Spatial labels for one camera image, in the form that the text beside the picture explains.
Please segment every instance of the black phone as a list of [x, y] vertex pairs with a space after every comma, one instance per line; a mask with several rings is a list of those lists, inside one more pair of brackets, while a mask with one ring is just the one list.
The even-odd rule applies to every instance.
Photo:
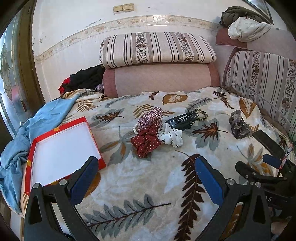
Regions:
[[282, 159], [285, 155], [285, 151], [274, 141], [272, 140], [264, 131], [258, 130], [253, 133], [253, 137], [259, 141], [272, 156]]

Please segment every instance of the red gift box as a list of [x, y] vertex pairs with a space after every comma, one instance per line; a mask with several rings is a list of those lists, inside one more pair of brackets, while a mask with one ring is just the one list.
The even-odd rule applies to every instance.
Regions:
[[80, 169], [90, 156], [106, 167], [85, 117], [68, 122], [36, 137], [30, 148], [25, 172], [25, 193], [34, 183], [57, 184]]

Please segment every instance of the white towel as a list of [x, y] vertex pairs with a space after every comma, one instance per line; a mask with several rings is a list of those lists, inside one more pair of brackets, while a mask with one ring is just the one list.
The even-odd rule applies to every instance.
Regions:
[[260, 38], [273, 26], [267, 23], [258, 23], [253, 19], [239, 17], [228, 28], [228, 35], [231, 39], [238, 39], [247, 43]]

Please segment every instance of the light switch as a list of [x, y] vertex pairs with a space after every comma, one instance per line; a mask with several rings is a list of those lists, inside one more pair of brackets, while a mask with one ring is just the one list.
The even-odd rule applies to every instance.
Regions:
[[132, 11], [134, 11], [133, 3], [124, 4], [123, 5], [123, 11], [124, 12], [132, 12]]
[[113, 12], [121, 12], [121, 11], [123, 11], [123, 6], [122, 5], [113, 7]]

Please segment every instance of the clothes pile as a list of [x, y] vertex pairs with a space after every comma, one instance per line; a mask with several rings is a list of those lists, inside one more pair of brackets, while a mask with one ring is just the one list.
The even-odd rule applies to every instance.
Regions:
[[103, 93], [103, 74], [105, 69], [97, 65], [85, 70], [79, 70], [76, 74], [70, 75], [59, 87], [62, 94], [78, 89], [91, 89]]
[[244, 7], [233, 6], [227, 8], [225, 12], [222, 13], [220, 24], [228, 28], [232, 23], [234, 23], [239, 17], [248, 17], [257, 21], [258, 23], [269, 23], [270, 22], [262, 17], [259, 13], [256, 13], [250, 9]]

